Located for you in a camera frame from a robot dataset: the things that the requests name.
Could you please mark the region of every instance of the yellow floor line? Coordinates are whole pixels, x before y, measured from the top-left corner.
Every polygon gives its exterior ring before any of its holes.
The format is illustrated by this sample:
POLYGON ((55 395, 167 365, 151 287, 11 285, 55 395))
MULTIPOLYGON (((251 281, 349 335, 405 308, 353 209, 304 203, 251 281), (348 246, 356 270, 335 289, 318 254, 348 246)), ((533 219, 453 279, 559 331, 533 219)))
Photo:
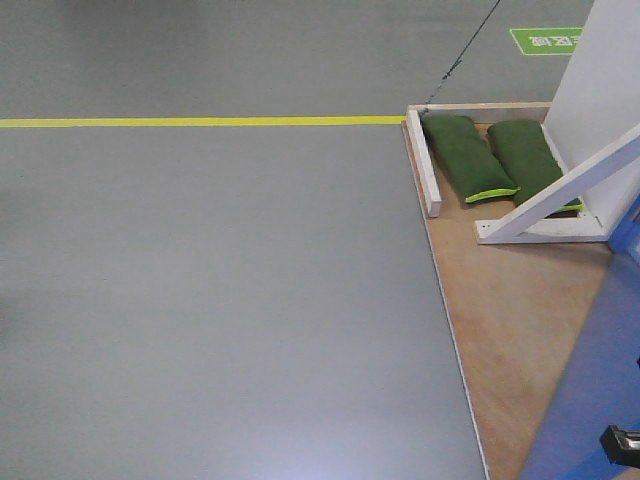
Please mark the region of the yellow floor line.
POLYGON ((0 128, 397 125, 404 119, 404 115, 359 115, 343 117, 5 118, 0 119, 0 128))

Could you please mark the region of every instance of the black clip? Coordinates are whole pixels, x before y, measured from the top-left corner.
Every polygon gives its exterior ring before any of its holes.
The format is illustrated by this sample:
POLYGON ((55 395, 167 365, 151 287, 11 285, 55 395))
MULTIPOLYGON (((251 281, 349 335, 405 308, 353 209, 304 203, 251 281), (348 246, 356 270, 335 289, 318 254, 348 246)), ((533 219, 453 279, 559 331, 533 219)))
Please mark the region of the black clip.
POLYGON ((610 463, 640 468, 640 432, 609 425, 600 437, 610 463))

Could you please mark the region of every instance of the green sandbag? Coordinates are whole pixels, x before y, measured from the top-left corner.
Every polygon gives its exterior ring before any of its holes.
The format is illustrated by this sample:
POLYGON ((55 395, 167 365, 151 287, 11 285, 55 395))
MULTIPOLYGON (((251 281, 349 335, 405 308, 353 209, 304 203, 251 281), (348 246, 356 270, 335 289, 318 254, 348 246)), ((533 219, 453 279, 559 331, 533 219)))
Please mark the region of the green sandbag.
POLYGON ((469 117, 426 114, 421 121, 438 161, 466 203, 518 191, 469 117))
MULTIPOLYGON (((562 170, 553 158, 540 123, 535 120, 507 120, 488 130, 493 151, 500 163, 521 189, 513 197, 516 206, 529 200, 562 177, 562 170)), ((581 210, 574 199, 558 212, 581 210)))

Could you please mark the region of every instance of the neon yellow trim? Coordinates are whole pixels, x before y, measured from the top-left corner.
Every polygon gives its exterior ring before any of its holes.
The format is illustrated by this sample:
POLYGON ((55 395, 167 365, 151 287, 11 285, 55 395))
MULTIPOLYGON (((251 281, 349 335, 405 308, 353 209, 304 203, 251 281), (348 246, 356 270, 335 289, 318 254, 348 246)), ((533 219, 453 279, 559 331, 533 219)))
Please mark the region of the neon yellow trim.
POLYGON ((404 115, 343 117, 193 117, 193 118, 7 118, 0 128, 67 127, 289 127, 322 125, 398 125, 404 115))
POLYGON ((520 190, 520 188, 496 188, 495 190, 486 190, 466 197, 464 201, 466 203, 473 203, 487 198, 508 197, 509 195, 515 195, 518 190, 520 190))
POLYGON ((579 212, 584 208, 584 203, 578 203, 576 205, 565 205, 556 210, 556 213, 560 212, 579 212))

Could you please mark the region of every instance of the cable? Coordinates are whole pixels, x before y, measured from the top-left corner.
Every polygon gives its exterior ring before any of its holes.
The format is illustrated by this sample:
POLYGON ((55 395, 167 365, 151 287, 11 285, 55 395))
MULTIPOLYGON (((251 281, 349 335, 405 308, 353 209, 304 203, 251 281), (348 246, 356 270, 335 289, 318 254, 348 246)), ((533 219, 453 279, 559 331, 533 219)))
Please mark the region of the cable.
POLYGON ((482 21, 482 23, 480 24, 480 26, 478 27, 478 29, 476 30, 476 32, 473 34, 473 36, 471 37, 471 39, 467 42, 467 44, 464 46, 464 48, 462 49, 462 51, 460 52, 460 55, 458 55, 458 58, 456 58, 456 60, 453 62, 453 65, 451 65, 451 68, 449 69, 449 71, 447 71, 447 73, 444 74, 444 77, 442 77, 442 79, 440 80, 440 83, 438 84, 438 86, 436 87, 436 89, 433 91, 433 93, 431 94, 431 96, 429 97, 429 99, 427 100, 427 105, 429 105, 431 103, 431 100, 433 100, 433 97, 435 97, 438 92, 440 91, 440 89, 442 88, 442 86, 444 85, 444 82, 447 81, 447 79, 451 76, 451 74, 453 73, 453 71, 458 67, 458 65, 460 65, 460 63, 462 63, 462 56, 465 54, 465 52, 467 51, 467 49, 471 46, 471 44, 473 43, 473 41, 476 39, 476 37, 478 36, 478 34, 480 33, 480 30, 482 30, 482 27, 484 27, 484 25, 487 23, 487 21, 489 20, 489 18, 491 17, 491 15, 493 15, 493 12, 496 10, 496 8, 498 8, 498 5, 500 4, 502 0, 497 0, 497 2, 493 5, 493 7, 491 8, 491 10, 489 11, 489 13, 487 14, 486 17, 484 17, 484 20, 482 21))

